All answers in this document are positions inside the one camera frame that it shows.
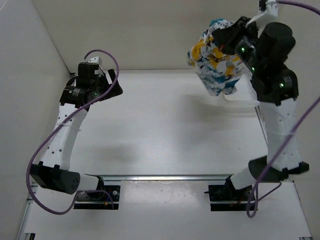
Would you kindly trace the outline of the white yellow teal printed shorts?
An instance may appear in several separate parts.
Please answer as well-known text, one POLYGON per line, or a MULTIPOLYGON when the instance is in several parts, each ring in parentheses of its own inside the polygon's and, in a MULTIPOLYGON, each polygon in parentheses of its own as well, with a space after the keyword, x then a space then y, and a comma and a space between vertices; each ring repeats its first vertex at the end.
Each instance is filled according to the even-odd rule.
POLYGON ((191 66, 210 96, 233 95, 236 84, 245 72, 245 64, 236 55, 219 51, 212 36, 213 31, 230 27, 233 22, 223 18, 211 21, 198 42, 187 52, 187 63, 191 66))

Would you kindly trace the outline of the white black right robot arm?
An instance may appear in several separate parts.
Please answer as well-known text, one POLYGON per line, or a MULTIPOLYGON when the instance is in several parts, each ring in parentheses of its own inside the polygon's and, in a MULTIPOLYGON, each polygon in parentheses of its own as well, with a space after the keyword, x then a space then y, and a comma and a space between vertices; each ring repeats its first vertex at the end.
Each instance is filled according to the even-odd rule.
POLYGON ((250 82, 264 118, 267 155, 249 161, 244 170, 229 176, 211 194, 219 201, 239 200, 266 166, 269 170, 262 178, 265 182, 309 171, 295 139, 282 145, 292 134, 299 95, 298 78, 285 65, 296 44, 292 29, 284 23, 270 22, 259 33, 257 24, 243 16, 229 27, 214 30, 212 36, 222 53, 237 55, 252 74, 250 82))

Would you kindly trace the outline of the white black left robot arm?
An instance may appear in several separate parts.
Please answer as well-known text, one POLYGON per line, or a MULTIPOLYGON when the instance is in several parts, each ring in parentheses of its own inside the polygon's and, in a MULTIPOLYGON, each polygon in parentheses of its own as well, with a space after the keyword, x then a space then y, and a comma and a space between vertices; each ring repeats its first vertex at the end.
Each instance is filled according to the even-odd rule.
POLYGON ((70 171, 70 160, 81 124, 89 107, 85 104, 97 99, 105 92, 104 100, 123 93, 119 83, 115 86, 107 80, 107 75, 115 79, 115 71, 109 69, 107 74, 100 68, 98 57, 78 65, 77 76, 71 78, 60 97, 60 106, 56 125, 61 129, 49 140, 47 148, 39 160, 30 168, 30 175, 36 183, 48 190, 74 194, 77 191, 87 191, 93 200, 100 200, 105 194, 105 188, 99 184, 97 176, 70 171))

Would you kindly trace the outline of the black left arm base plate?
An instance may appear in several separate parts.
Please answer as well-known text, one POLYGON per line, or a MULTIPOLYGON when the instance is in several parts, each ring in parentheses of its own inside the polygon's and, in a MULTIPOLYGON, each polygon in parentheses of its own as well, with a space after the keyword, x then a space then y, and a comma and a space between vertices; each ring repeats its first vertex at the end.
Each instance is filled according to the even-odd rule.
POLYGON ((102 188, 105 192, 84 193, 79 195, 74 203, 75 210, 118 210, 121 186, 104 185, 102 188))

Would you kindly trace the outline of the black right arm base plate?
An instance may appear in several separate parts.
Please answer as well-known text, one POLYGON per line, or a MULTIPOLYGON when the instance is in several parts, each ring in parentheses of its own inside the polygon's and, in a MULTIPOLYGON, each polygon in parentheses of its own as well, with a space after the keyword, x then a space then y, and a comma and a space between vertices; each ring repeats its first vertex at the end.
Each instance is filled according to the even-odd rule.
POLYGON ((248 198, 252 192, 252 186, 248 186, 235 194, 235 196, 218 195, 224 185, 209 185, 204 194, 209 195, 211 212, 245 212, 248 198))

